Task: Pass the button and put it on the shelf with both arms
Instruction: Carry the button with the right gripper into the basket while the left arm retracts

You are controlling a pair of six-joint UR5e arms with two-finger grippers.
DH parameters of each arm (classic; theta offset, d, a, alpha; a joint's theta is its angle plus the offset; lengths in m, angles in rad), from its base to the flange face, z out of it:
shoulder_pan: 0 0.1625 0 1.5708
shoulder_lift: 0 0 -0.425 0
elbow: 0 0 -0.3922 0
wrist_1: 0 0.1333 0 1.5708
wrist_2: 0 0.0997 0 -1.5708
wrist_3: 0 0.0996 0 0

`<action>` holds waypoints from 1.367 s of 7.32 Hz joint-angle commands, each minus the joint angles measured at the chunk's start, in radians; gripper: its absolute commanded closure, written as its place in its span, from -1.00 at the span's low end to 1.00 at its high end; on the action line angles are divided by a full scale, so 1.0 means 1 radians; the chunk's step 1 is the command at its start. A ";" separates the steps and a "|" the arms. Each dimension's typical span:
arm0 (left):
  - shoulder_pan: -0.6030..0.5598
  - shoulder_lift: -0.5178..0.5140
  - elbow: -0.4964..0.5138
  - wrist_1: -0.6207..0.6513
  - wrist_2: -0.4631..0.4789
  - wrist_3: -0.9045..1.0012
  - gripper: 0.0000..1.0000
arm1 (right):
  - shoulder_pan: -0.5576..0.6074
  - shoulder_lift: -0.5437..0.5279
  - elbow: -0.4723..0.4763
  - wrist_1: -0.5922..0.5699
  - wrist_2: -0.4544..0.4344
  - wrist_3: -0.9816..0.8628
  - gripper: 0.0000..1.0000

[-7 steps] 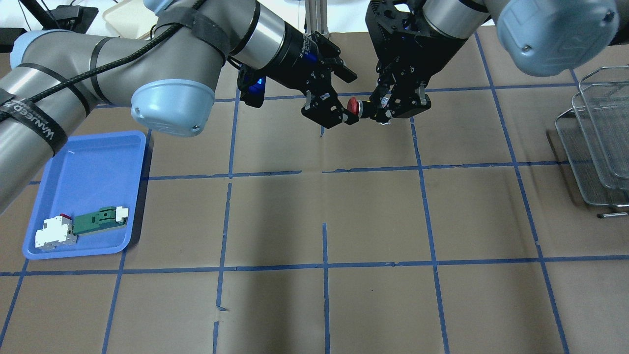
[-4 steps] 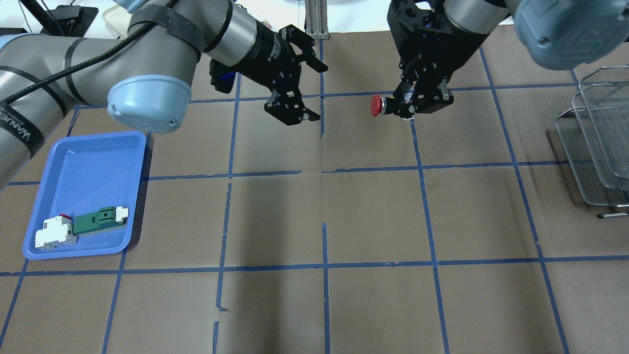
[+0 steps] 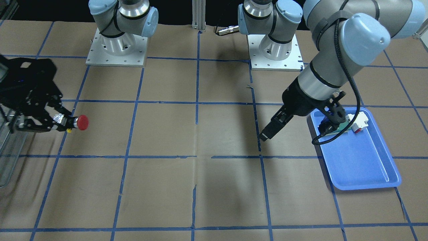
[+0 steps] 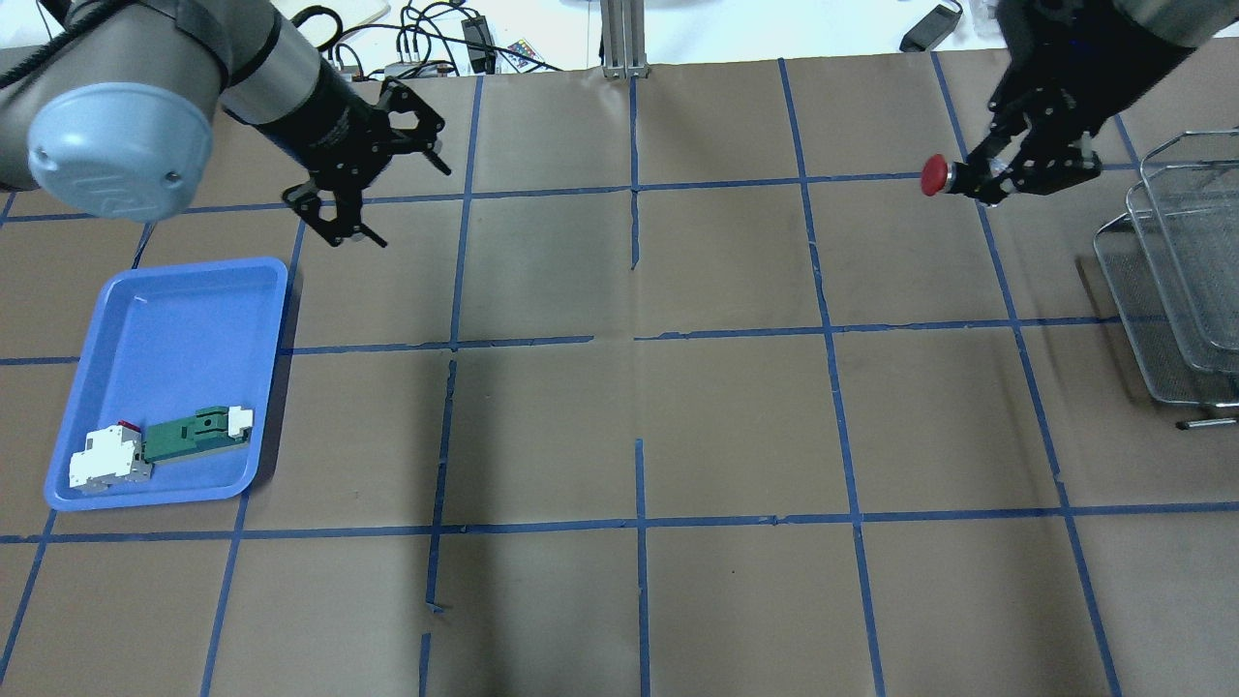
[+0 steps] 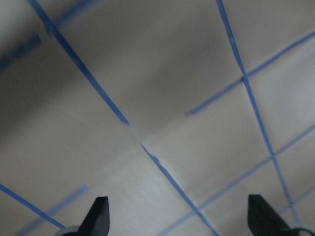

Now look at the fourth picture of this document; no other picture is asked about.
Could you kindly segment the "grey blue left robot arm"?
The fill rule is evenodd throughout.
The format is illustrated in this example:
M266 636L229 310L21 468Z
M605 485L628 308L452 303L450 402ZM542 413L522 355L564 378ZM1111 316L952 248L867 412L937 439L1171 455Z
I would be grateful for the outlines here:
M450 173L439 111L393 76L366 102L269 1L74 1L2 71L2 191L142 224L181 215L218 110L305 170L282 203L331 246L383 243L363 196L396 156Z

